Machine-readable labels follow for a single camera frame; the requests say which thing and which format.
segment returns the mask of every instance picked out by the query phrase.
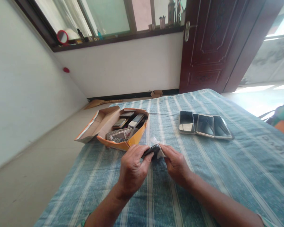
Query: bed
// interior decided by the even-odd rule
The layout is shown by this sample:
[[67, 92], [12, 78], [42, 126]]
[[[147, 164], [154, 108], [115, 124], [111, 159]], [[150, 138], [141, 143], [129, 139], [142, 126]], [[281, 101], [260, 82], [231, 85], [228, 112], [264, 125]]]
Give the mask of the bed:
[[[192, 171], [253, 212], [284, 226], [284, 134], [210, 90], [113, 104], [149, 112], [140, 144], [151, 138], [181, 152]], [[181, 110], [218, 114], [235, 136], [223, 141], [180, 134]], [[78, 226], [105, 198], [119, 177], [123, 151], [97, 139], [85, 144], [62, 185], [36, 222]], [[163, 159], [153, 161], [147, 178], [115, 226], [217, 226], [216, 221], [168, 176]]]

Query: orange cardboard box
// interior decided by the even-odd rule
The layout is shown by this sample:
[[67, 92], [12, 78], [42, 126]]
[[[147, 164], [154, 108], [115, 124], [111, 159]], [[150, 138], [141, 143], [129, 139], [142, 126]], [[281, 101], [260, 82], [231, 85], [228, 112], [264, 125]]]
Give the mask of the orange cardboard box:
[[[115, 130], [112, 128], [113, 125], [118, 121], [120, 115], [126, 112], [144, 114], [145, 116], [147, 116], [147, 121], [128, 141], [116, 143], [114, 141], [106, 140], [106, 134]], [[105, 146], [127, 151], [131, 145], [138, 144], [140, 142], [147, 124], [148, 113], [143, 109], [125, 108], [123, 110], [120, 110], [119, 106], [109, 107], [106, 109], [98, 110], [90, 123], [77, 136], [75, 141], [88, 143], [94, 136], [97, 136], [97, 139]]]

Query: wooden door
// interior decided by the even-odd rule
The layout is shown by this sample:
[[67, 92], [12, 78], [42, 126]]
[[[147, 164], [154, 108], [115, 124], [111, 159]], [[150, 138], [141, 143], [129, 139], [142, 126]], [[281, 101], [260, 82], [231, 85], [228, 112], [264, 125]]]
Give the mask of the wooden door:
[[265, 0], [187, 1], [180, 93], [210, 88], [222, 93]]

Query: fingers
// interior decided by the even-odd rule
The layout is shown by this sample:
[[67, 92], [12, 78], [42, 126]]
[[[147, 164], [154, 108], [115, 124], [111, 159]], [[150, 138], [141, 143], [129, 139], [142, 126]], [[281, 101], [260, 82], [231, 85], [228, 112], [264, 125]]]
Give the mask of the fingers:
[[169, 169], [170, 167], [172, 167], [170, 159], [169, 158], [164, 158], [164, 161], [166, 163], [167, 168]]
[[135, 147], [136, 149], [133, 151], [133, 157], [137, 158], [140, 160], [140, 158], [142, 157], [143, 153], [149, 149], [150, 147], [147, 145], [137, 145]]
[[172, 148], [172, 146], [166, 146], [166, 145], [163, 145], [163, 144], [159, 144], [163, 153], [169, 157], [169, 158], [173, 158], [176, 156], [176, 152], [175, 149]]
[[143, 159], [142, 163], [141, 163], [141, 170], [144, 172], [144, 173], [147, 173], [148, 171], [148, 167], [151, 163], [151, 158], [154, 156], [154, 152], [151, 152], [150, 154], [148, 154], [147, 156], [145, 156], [145, 158]]

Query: hand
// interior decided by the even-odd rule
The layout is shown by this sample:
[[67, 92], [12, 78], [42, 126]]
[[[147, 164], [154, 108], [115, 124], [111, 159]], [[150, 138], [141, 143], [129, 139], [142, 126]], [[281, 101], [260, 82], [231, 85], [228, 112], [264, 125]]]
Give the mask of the hand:
[[188, 189], [193, 182], [193, 172], [189, 169], [184, 156], [172, 146], [159, 145], [163, 153], [167, 156], [164, 160], [167, 165], [168, 174], [176, 183]]
[[120, 177], [116, 186], [125, 197], [132, 197], [141, 187], [147, 176], [148, 167], [154, 153], [147, 155], [142, 163], [140, 158], [149, 146], [132, 145], [121, 158]]

